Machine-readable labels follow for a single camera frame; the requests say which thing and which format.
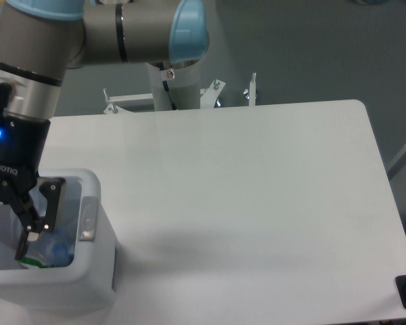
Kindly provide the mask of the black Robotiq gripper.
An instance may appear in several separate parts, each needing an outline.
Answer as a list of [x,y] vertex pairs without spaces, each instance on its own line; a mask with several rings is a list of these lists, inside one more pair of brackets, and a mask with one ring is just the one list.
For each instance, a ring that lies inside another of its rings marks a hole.
[[[50,124],[50,120],[0,115],[0,203],[10,205],[23,227],[15,254],[17,261],[27,252],[29,235],[53,232],[62,212],[66,180],[38,178]],[[4,181],[8,184],[8,195]],[[47,201],[44,216],[38,214],[29,193],[36,185]]]

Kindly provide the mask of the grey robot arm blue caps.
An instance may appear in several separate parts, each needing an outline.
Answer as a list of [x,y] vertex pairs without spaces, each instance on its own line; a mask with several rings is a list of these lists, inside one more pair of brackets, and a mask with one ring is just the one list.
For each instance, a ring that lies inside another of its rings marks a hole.
[[0,17],[0,203],[22,225],[15,258],[31,235],[52,232],[66,181],[39,163],[69,68],[177,64],[208,49],[201,1],[6,1]]

